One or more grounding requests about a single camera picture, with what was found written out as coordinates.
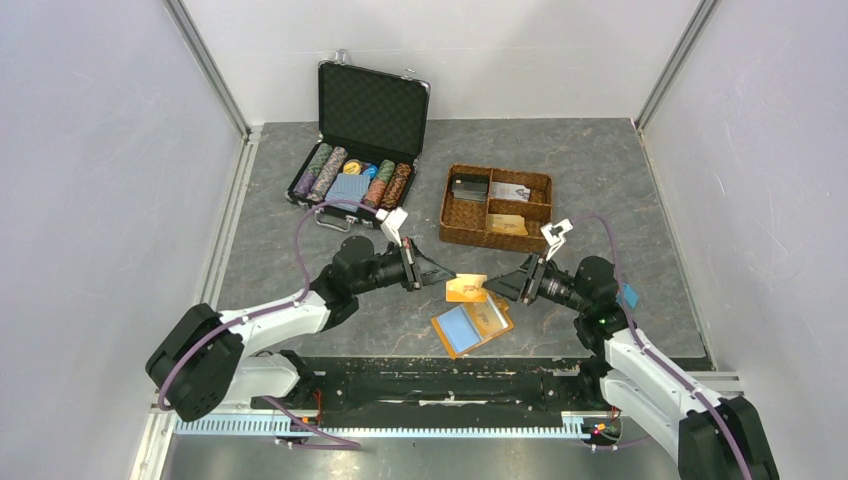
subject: wicker basket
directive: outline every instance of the wicker basket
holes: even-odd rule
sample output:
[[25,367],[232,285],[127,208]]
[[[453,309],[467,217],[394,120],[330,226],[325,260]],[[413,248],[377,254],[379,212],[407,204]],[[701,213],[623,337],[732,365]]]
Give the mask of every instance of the wicker basket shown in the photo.
[[[517,183],[530,189],[529,202],[487,198],[486,202],[456,199],[451,191],[451,177],[457,173],[486,175],[490,182]],[[486,168],[456,164],[448,172],[442,214],[439,219],[439,238],[443,242],[497,248],[515,252],[542,252],[548,243],[542,236],[542,226],[553,217],[553,180],[542,173],[519,172],[501,168]],[[486,214],[521,215],[528,235],[513,235],[486,230]]]

